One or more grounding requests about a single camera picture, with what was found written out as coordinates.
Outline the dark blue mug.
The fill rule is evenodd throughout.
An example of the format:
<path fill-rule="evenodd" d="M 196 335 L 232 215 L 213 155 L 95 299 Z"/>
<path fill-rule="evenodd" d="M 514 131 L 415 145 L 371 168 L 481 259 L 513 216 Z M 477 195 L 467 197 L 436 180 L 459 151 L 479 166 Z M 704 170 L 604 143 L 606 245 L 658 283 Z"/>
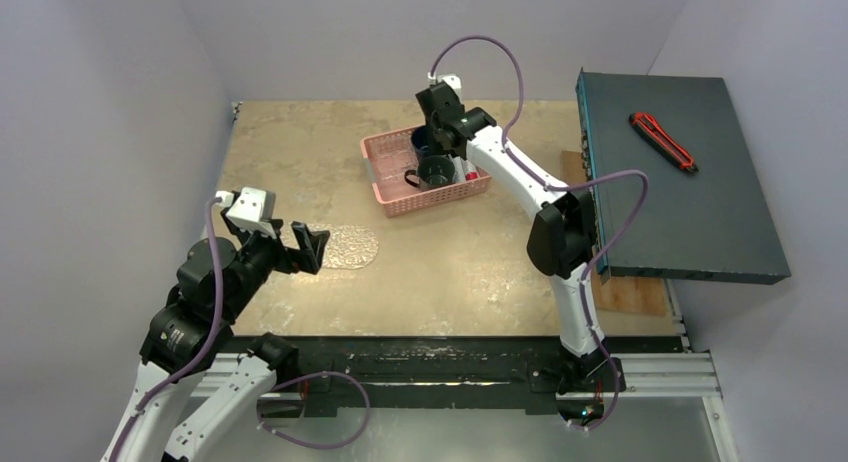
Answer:
<path fill-rule="evenodd" d="M 418 160 L 430 155 L 430 147 L 427 139 L 428 129 L 425 126 L 415 128 L 410 134 L 410 143 Z"/>

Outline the clear textured oval tray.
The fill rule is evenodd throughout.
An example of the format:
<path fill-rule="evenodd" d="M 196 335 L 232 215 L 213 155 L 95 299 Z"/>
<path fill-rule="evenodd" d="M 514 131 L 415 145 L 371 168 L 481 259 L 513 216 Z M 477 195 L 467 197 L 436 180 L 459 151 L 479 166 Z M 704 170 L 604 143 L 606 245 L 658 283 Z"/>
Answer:
<path fill-rule="evenodd" d="M 318 231 L 328 231 L 323 267 L 327 269 L 357 270 L 370 265 L 379 251 L 376 234 L 361 225 L 317 225 Z"/>

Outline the dark green mug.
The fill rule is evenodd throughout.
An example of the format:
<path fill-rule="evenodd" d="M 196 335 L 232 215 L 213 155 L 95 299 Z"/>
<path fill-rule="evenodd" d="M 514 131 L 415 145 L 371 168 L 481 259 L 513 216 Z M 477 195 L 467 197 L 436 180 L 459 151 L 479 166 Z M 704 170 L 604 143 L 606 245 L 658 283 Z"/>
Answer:
<path fill-rule="evenodd" d="M 404 173 L 404 181 L 421 191 L 429 191 L 454 183 L 455 170 L 451 159 L 432 155 L 421 159 L 416 169 Z"/>

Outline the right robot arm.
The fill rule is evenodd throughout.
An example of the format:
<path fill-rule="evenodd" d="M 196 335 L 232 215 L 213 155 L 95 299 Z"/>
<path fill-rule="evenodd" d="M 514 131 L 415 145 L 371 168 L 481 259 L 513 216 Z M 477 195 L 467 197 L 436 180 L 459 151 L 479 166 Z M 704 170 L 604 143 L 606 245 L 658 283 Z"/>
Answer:
<path fill-rule="evenodd" d="M 466 108 L 446 82 L 415 96 L 431 151 L 456 155 L 501 184 L 531 220 L 526 250 L 548 278 L 559 317 L 563 385 L 584 389 L 622 385 L 622 371 L 605 346 L 590 281 L 596 226 L 591 197 L 557 191 L 557 178 L 518 149 L 485 110 Z"/>

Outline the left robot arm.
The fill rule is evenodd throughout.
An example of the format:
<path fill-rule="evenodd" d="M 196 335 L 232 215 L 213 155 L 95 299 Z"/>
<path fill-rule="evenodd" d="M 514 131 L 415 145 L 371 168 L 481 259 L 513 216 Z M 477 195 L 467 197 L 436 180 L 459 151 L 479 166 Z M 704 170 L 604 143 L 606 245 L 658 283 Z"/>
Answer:
<path fill-rule="evenodd" d="M 250 400 L 269 389 L 284 391 L 299 375 L 298 350 L 272 334 L 257 338 L 224 385 L 191 415 L 184 410 L 232 326 L 274 272 L 317 274 L 330 234 L 294 222 L 296 246 L 286 246 L 282 223 L 269 234 L 229 223 L 235 241 L 216 235 L 188 251 L 177 283 L 151 319 L 140 349 L 135 383 L 106 461 L 198 461 Z"/>

